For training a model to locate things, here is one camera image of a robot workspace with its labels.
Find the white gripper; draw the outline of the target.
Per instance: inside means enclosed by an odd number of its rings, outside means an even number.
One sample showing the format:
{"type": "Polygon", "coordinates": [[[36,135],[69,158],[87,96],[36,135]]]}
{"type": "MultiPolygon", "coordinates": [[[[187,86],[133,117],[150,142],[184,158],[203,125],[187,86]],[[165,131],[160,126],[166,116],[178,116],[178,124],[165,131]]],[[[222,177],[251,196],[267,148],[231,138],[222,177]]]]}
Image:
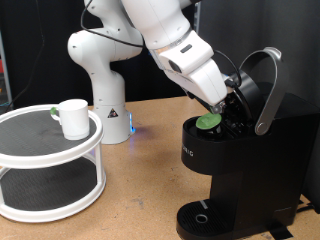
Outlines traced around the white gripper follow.
{"type": "Polygon", "coordinates": [[[227,87],[222,73],[212,59],[187,75],[171,70],[166,70],[165,74],[184,90],[211,105],[212,114],[224,112],[226,103],[222,100],[227,96],[227,87]]]}

